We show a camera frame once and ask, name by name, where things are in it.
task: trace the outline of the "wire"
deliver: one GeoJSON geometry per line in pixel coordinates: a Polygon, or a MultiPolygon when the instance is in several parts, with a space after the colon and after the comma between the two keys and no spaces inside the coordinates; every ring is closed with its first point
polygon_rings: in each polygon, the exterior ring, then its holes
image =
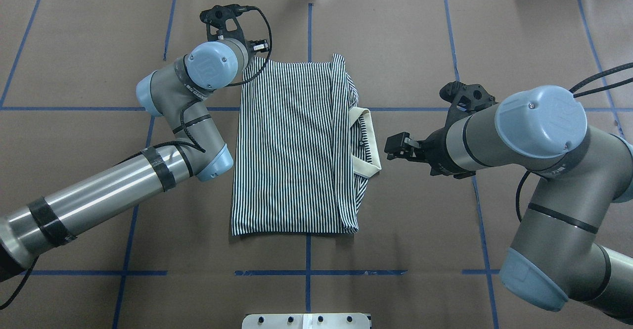
{"type": "Polygon", "coordinates": [[[271,25],[269,24],[269,21],[267,20],[266,16],[264,15],[264,13],[260,10],[259,7],[256,6],[250,6],[251,9],[253,10],[257,10],[258,13],[260,13],[260,15],[262,16],[262,18],[264,19],[264,22],[266,23],[266,28],[269,30],[269,53],[266,54],[266,60],[264,61],[264,64],[262,65],[262,67],[260,68],[260,70],[257,71],[257,73],[255,73],[252,77],[250,77],[249,79],[246,79],[246,81],[242,81],[239,83],[231,83],[229,84],[227,87],[233,87],[233,86],[240,86],[242,84],[246,84],[250,81],[252,81],[253,79],[255,79],[257,76],[259,76],[262,71],[264,70],[264,68],[266,68],[266,66],[269,63],[269,60],[271,60],[271,52],[273,51],[273,32],[271,31],[271,25]]]}
{"type": "Polygon", "coordinates": [[[523,220],[521,218],[521,209],[520,209],[521,206],[519,205],[520,200],[521,200],[521,189],[523,188],[523,185],[525,184],[525,180],[527,180],[527,176],[529,176],[530,173],[531,173],[530,171],[525,171],[525,174],[521,178],[521,181],[518,183],[518,187],[516,187],[515,208],[516,208],[516,217],[518,218],[519,222],[523,220]]]}
{"type": "Polygon", "coordinates": [[[581,81],[580,83],[574,85],[569,91],[572,93],[575,93],[577,90],[579,90],[580,88],[586,86],[587,84],[591,83],[592,81],[595,81],[596,79],[600,79],[602,77],[606,77],[610,74],[613,73],[617,73],[617,72],[622,72],[622,70],[627,70],[629,68],[633,68],[633,63],[625,63],[623,65],[619,65],[618,67],[613,67],[611,69],[605,70],[604,72],[600,72],[597,74],[594,74],[593,76],[590,76],[589,78],[584,79],[583,81],[581,81]]]}
{"type": "Polygon", "coordinates": [[[24,287],[24,285],[27,283],[27,280],[29,279],[31,272],[33,272],[33,268],[36,266],[36,262],[38,261],[38,259],[39,259],[39,256],[33,260],[33,264],[31,264],[31,267],[29,267],[27,272],[24,274],[22,281],[20,281],[20,284],[18,284],[18,288],[16,288],[15,291],[13,291],[13,294],[11,295],[11,297],[9,297],[9,299],[7,299],[6,302],[4,302],[4,304],[0,306],[0,311],[7,308],[9,304],[13,302],[15,297],[18,297],[18,293],[20,293],[20,291],[22,290],[22,287],[24,287]]]}
{"type": "Polygon", "coordinates": [[[617,88],[617,87],[623,86],[623,85],[631,83],[631,82],[633,82],[633,78],[628,78],[628,79],[625,79],[625,80],[623,80],[621,82],[609,84],[607,86],[603,86],[603,87],[600,87],[600,88],[595,88],[595,89],[592,89],[592,90],[587,90],[587,92],[574,94],[574,97],[581,97],[581,96],[585,96],[585,95],[589,95],[589,94],[594,94],[594,93],[597,93],[597,92],[603,92],[605,90],[609,90],[609,89],[612,89],[612,88],[617,88]]]}

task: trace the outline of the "robotic arm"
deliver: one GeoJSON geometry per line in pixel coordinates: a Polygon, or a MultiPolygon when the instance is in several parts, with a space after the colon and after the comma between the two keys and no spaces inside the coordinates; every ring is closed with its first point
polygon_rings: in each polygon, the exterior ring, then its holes
{"type": "Polygon", "coordinates": [[[214,90],[239,85],[229,83],[257,52],[268,52],[269,59],[272,38],[266,18],[270,42],[245,40],[237,23],[239,15],[251,10],[262,14],[257,7],[235,4],[203,11],[200,19],[207,25],[209,41],[136,86],[140,104],[154,117],[165,117],[176,141],[143,149],[102,173],[0,218],[0,282],[29,268],[46,251],[187,178],[207,181],[233,166],[204,101],[214,90]],[[237,30],[226,30],[229,19],[237,30]]]}
{"type": "Polygon", "coordinates": [[[541,177],[500,270],[504,286],[548,311],[568,299],[633,325],[633,259],[594,243],[612,202],[633,198],[633,146],[588,126],[568,90],[541,86],[497,103],[481,85],[440,91],[452,105],[426,140],[387,139],[387,158],[455,178],[518,164],[541,177]]]}

